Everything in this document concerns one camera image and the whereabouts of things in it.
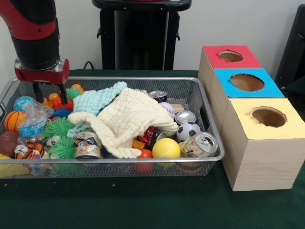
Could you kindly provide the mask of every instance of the yellow ball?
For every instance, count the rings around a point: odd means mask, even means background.
[[[154,158],[174,158],[180,157],[180,147],[178,143],[170,138],[162,138],[154,144],[152,148]]]

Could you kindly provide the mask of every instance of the brown ball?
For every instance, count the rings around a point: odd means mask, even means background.
[[[11,158],[15,157],[14,149],[18,145],[19,134],[15,131],[5,131],[0,135],[0,153]]]

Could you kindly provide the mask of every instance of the box stack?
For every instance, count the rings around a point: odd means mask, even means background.
[[[203,83],[233,191],[291,188],[305,159],[305,123],[246,46],[204,46]]]

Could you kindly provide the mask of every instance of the wire mesh basket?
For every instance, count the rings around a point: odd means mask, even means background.
[[[152,159],[0,159],[0,178],[48,178],[48,177],[158,177],[205,176],[216,161],[224,156],[224,147],[217,131],[204,88],[191,77],[70,77],[69,88],[80,84],[85,91],[100,90],[125,81],[129,88],[166,91],[171,104],[182,104],[185,110],[197,116],[201,130],[209,132],[218,141],[213,157],[201,158],[152,158]],[[54,85],[41,85],[44,96],[59,93]],[[11,80],[0,95],[0,134],[5,131],[3,120],[13,110],[14,101],[20,96],[35,97],[31,83]]]

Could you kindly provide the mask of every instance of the light blue cloth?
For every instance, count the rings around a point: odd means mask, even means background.
[[[97,116],[101,109],[106,107],[125,87],[127,87],[127,83],[117,82],[111,88],[99,91],[86,91],[84,94],[73,99],[73,113],[85,111]],[[67,136],[73,137],[83,131],[92,131],[92,129],[85,123],[79,123],[68,131]]]

